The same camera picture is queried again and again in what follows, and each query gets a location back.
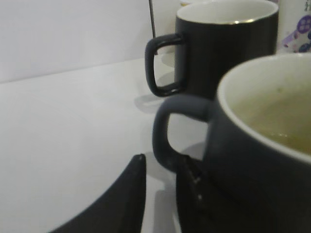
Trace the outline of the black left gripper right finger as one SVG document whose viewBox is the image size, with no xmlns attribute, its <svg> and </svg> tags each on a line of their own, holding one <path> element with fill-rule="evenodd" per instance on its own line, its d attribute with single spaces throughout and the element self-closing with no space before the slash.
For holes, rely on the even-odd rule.
<svg viewBox="0 0 311 233">
<path fill-rule="evenodd" d="M 207 178 L 188 155 L 182 155 L 178 161 L 176 203 L 181 232 L 217 232 L 208 213 Z"/>
</svg>

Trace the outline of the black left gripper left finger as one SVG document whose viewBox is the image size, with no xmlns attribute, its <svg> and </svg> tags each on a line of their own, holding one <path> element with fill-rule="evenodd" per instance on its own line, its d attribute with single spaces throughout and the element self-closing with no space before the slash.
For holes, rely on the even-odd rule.
<svg viewBox="0 0 311 233">
<path fill-rule="evenodd" d="M 134 155 L 93 204 L 53 233 L 139 233 L 146 202 L 146 157 Z"/>
</svg>

